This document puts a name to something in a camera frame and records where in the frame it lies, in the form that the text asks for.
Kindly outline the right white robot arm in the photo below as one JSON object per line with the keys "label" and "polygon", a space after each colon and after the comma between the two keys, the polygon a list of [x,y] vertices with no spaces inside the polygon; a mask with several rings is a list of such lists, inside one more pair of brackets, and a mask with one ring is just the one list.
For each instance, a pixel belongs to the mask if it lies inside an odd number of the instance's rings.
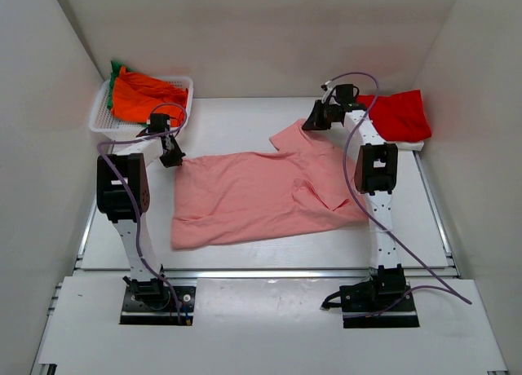
{"label": "right white robot arm", "polygon": [[343,286],[323,302],[325,309],[340,307],[356,315],[381,311],[402,297],[407,290],[397,244],[392,233],[392,191],[396,187],[398,148],[388,143],[374,128],[363,105],[356,102],[359,88],[352,84],[334,86],[326,82],[324,94],[313,106],[304,130],[328,130],[339,122],[349,131],[348,142],[357,146],[350,189],[363,196],[369,214],[371,257],[369,279]]}

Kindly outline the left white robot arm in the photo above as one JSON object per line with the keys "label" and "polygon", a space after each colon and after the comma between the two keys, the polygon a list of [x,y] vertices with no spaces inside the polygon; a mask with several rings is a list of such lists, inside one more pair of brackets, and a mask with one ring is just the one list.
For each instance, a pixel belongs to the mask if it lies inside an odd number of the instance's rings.
{"label": "left white robot arm", "polygon": [[152,112],[138,137],[98,144],[96,204],[116,228],[126,252],[130,275],[124,279],[135,299],[154,311],[169,305],[180,310],[148,233],[146,213],[151,196],[147,167],[159,160],[166,168],[180,166],[184,153],[177,144],[180,127],[166,113]]}

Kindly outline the pink t-shirt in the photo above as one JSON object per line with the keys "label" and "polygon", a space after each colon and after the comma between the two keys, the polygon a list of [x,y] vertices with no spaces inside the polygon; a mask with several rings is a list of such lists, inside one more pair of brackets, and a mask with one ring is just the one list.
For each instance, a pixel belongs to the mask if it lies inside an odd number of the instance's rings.
{"label": "pink t-shirt", "polygon": [[366,222],[343,176],[343,150],[298,120],[274,152],[187,159],[175,171],[174,250],[230,245]]}

